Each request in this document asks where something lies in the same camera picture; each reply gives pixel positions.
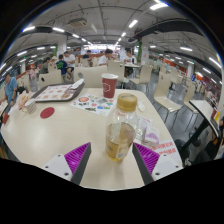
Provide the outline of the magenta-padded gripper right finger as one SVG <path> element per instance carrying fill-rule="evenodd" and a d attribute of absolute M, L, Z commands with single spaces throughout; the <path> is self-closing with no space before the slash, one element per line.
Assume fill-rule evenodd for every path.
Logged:
<path fill-rule="evenodd" d="M 182 169 L 168 154 L 161 154 L 138 143 L 133 144 L 133 155 L 145 185 Z"/>

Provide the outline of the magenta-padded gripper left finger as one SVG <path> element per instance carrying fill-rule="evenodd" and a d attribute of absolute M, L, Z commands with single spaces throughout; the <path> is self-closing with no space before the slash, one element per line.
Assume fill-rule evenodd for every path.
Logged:
<path fill-rule="evenodd" d="M 90 154 L 91 143 L 88 142 L 65 155 L 56 154 L 42 167 L 42 169 L 79 185 Z"/>

